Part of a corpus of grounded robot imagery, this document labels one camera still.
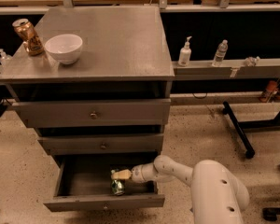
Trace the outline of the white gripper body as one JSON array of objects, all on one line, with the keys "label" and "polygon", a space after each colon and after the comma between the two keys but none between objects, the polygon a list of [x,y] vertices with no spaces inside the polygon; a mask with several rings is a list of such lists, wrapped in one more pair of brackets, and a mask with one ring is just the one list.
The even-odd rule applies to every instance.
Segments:
[{"label": "white gripper body", "polygon": [[152,163],[141,164],[132,168],[132,181],[135,183],[145,183],[151,181],[154,176],[154,166]]}]

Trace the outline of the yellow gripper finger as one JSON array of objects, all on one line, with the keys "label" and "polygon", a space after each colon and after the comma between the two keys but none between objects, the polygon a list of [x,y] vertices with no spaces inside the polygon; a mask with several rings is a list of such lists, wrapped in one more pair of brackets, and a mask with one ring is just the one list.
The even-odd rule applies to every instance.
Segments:
[{"label": "yellow gripper finger", "polygon": [[129,169],[117,171],[111,175],[113,180],[127,180],[132,177],[132,172]]}]

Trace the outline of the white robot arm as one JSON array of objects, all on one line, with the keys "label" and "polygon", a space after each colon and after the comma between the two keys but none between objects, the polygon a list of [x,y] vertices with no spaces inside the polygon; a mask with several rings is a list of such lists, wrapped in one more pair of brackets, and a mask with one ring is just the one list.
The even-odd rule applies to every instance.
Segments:
[{"label": "white robot arm", "polygon": [[190,187],[194,224],[244,224],[241,212],[249,204],[248,190],[217,161],[204,160],[188,167],[159,155],[151,163],[111,175],[112,179],[135,183],[169,181],[172,177]]}]

